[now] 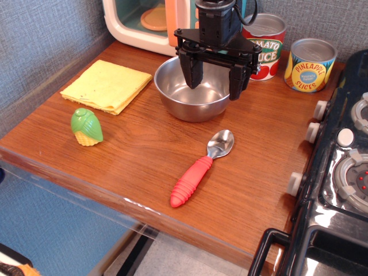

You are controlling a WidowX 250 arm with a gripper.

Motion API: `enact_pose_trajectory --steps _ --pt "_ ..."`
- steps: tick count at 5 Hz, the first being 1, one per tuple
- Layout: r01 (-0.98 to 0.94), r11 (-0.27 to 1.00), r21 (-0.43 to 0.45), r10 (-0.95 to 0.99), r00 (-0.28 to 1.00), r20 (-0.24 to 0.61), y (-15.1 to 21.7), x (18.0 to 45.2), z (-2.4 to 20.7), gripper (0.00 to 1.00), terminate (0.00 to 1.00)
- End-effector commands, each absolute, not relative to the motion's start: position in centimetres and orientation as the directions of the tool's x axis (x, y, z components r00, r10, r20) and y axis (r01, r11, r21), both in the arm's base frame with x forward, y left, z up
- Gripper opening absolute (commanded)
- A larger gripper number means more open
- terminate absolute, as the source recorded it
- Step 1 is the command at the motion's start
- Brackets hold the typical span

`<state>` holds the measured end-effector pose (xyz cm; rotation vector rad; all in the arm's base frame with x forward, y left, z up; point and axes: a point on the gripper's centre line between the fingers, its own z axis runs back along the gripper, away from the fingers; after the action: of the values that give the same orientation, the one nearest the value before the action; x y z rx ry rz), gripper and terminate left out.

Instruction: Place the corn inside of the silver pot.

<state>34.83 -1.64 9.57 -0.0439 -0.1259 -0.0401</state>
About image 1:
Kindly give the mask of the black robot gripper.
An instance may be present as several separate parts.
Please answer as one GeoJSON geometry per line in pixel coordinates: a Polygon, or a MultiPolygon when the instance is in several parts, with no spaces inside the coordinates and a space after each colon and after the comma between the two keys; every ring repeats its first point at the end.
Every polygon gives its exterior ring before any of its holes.
{"type": "Polygon", "coordinates": [[[195,1],[195,8],[198,27],[174,31],[186,84],[195,89],[202,82],[204,63],[228,67],[229,99],[238,100],[259,69],[261,47],[242,35],[258,15],[258,2],[250,18],[244,17],[242,1],[195,1]]]}

